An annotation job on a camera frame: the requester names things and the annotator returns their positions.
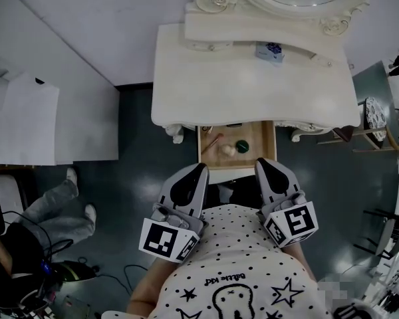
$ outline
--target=jeans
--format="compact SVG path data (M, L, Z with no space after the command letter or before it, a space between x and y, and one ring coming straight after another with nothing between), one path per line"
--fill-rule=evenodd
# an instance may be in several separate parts
M87 217L61 216L65 204L77 196L77 186L67 179L57 187L46 191L22 214L40 225L49 235L51 242L39 226L22 217L19 217L17 222L28 228L44 249L49 249L50 244L67 239L72 239L74 243L80 242L93 235L95 224Z

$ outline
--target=black star print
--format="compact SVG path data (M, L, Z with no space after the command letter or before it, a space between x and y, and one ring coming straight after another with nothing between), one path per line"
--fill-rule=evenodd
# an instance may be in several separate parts
M198 319L200 317L200 314L202 311L199 311L197 314L192 314L191 316L188 316L184 311L182 311L180 308L176 309L176 312L180 312L181 319Z
M186 302L188 302L190 299L194 299L196 297L196 294L194 294L194 290L195 289L187 291L184 289L185 295L182 295L180 298L186 298Z
M294 302L293 297L304 292L303 290L293 290L291 288L291 278L284 288L272 287L272 289L278 294L278 297L274 299L272 305L285 301L291 308L293 307Z
M269 314L268 312L266 312L266 314L267 314L267 318L266 319L279 319L280 317L277 316L278 312L279 311L276 311L274 314Z

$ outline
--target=dark green floor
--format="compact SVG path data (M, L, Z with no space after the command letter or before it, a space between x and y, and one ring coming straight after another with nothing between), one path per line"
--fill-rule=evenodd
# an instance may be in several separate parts
M392 95L382 64L354 77L358 101L373 96L387 111L396 136L398 125ZM150 215L162 182L180 168L196 162L196 137L187 131L183 144L174 145L164 129L150 119L152 91L123 92L120 97L120 159L84 162L75 166L79 174L79 204L93 202L98 211L96 233L59 255L60 259L86 257L104 273L125 282L122 268L127 264L148 266L152 258L138 251L144 217ZM317 146L318 138L303 136L300 143L289 139L291 130L277 129L278 160L291 168L315 204L320 229L302 245L319 280L346 270L353 263L375 265L369 255L352 246L360 236L378 240L381 223L363 215L364 209L379 207L393 211L398 187L395 152L354 154L352 148L369 148L362 138L349 144ZM40 191L58 184L66 167L40 167L35 175ZM142 271L128 269L136 284ZM366 274L353 268L349 276ZM128 296L111 278L66 285L61 296L72 293L92 305L93 311L124 310Z

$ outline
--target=wooden drawer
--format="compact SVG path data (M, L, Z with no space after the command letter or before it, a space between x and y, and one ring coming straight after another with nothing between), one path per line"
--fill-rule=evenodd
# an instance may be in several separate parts
M201 155L201 151L212 143L219 133L222 133L223 137ZM249 151L245 154L236 152L233 157L229 157L220 151L220 146L235 146L239 140L245 140L249 144ZM207 164L210 170L252 168L259 157L276 160L276 150L275 127L272 121L243 123L236 128L214 126L210 134L207 134L204 127L198 126L198 161Z

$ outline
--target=sneaker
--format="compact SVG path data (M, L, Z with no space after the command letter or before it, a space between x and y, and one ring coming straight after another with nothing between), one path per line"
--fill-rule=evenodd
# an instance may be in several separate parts
M69 179L75 184L75 186L77 186L77 173L75 172L74 168L69 167L66 172L66 179Z
M96 209L93 204L89 203L84 209L84 215L91 220L94 224L96 224Z

